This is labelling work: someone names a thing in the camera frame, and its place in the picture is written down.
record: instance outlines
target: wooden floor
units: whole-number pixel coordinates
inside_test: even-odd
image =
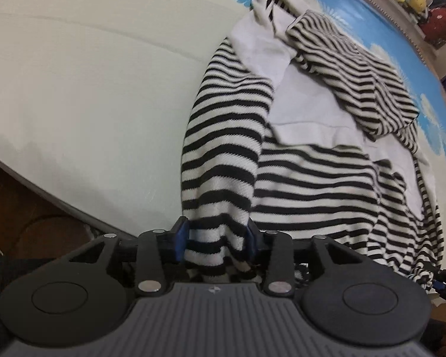
[[[89,241],[84,224],[0,168],[0,249],[9,257],[59,257]]]

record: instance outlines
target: red object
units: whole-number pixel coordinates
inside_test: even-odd
[[[425,41],[436,42],[446,38],[446,8],[434,8],[429,12],[428,22],[420,24],[421,30],[425,33]]]

